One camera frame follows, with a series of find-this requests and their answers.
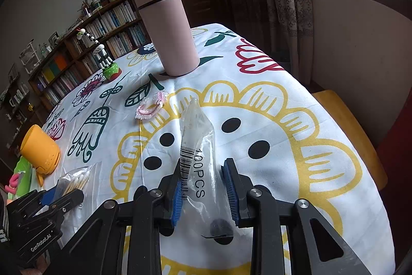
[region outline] orange speaker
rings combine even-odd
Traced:
[[[21,154],[36,169],[39,183],[43,186],[43,176],[51,174],[60,161],[60,148],[38,125],[33,125],[24,136]]]

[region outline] pink thermos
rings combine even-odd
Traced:
[[[170,76],[187,74],[200,59],[182,0],[135,0],[164,70]]]

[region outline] metal screw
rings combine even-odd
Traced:
[[[116,203],[115,203],[114,200],[109,199],[108,201],[105,201],[105,202],[104,202],[104,205],[103,205],[103,206],[105,207],[105,209],[112,209],[112,208],[114,208],[114,207],[116,206]]]
[[[307,207],[309,207],[309,202],[306,199],[298,199],[297,205],[303,209],[306,209]]]
[[[153,189],[150,191],[150,196],[152,197],[160,197],[162,194],[160,189]]]
[[[249,191],[249,193],[251,194],[251,196],[254,196],[254,197],[262,196],[262,191],[260,189],[257,189],[257,188],[251,189]]]

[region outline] barcode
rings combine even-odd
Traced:
[[[187,186],[187,180],[189,178],[189,171],[194,158],[194,149],[188,147],[181,147],[180,153],[180,167],[182,177],[182,199],[187,199],[187,193],[189,188]]]

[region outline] white floral tablecloth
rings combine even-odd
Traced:
[[[267,186],[277,199],[307,198],[373,275],[392,274],[385,208],[334,120],[281,66],[226,27],[205,25],[192,35],[201,58],[193,72],[168,76],[150,44],[116,60],[122,69],[118,79],[105,83],[99,71],[54,108],[43,129],[62,157],[45,188],[65,172],[97,163],[80,223],[106,199],[126,202],[141,184],[156,188],[174,171],[180,116],[195,97],[215,128],[219,164],[234,158],[239,173]],[[155,118],[139,123],[134,118],[139,102],[159,90],[170,92],[168,103]],[[73,227],[63,227],[67,241]],[[179,222],[171,237],[161,237],[163,274],[249,274],[251,246],[251,232],[220,245]],[[288,265],[287,244],[284,248]]]

